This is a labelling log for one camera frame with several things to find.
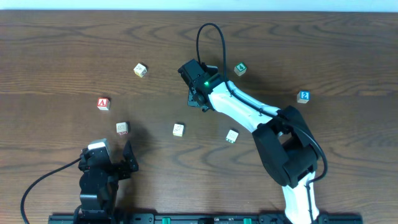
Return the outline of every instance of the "wooden surface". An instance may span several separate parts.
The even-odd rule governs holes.
[[[398,16],[323,12],[0,12],[0,223],[21,223],[25,189],[108,138],[117,157],[132,139],[140,171],[120,182],[118,206],[159,213],[283,210],[251,134],[227,116],[187,106],[177,73],[196,58],[205,22],[223,30],[229,77],[267,104],[296,106],[329,161],[315,184],[320,210],[398,223]],[[214,29],[201,58],[221,64]],[[148,66],[144,78],[133,68]],[[248,71],[237,77],[233,67]],[[312,99],[298,105],[295,95]],[[100,111],[96,99],[111,98]],[[130,121],[119,137],[115,124]],[[172,136],[183,122],[182,138]],[[230,128],[236,144],[225,141]],[[31,223],[80,204],[81,172],[70,167],[29,194]]]

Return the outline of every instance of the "white wall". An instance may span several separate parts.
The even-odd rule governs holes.
[[[0,9],[398,12],[398,0],[0,0]]]

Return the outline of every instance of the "block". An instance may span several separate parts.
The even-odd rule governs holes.
[[[297,94],[297,102],[298,103],[307,103],[310,101],[310,92],[309,91],[300,91]]]
[[[236,142],[236,139],[238,138],[238,135],[239,133],[237,133],[236,131],[229,130],[225,140],[234,144]]]
[[[142,78],[145,73],[147,73],[147,68],[138,63],[138,65],[134,68],[134,73]]]
[[[116,132],[120,135],[127,134],[129,132],[129,127],[126,122],[116,124]]]
[[[237,75],[241,76],[246,72],[247,69],[248,69],[247,66],[243,62],[241,62],[237,66],[235,66],[234,72]]]
[[[97,107],[100,110],[109,110],[111,102],[107,98],[98,98]]]
[[[184,133],[184,125],[174,124],[173,135],[182,137],[183,133]]]

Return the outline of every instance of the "blue number 2 block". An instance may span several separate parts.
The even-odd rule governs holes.
[[[307,103],[310,101],[310,92],[309,91],[300,91],[297,94],[297,102],[298,103]]]

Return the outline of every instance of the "green connector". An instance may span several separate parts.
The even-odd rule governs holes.
[[[251,224],[251,218],[244,218],[243,224]]]
[[[172,219],[171,218],[162,218],[162,224],[171,224]]]

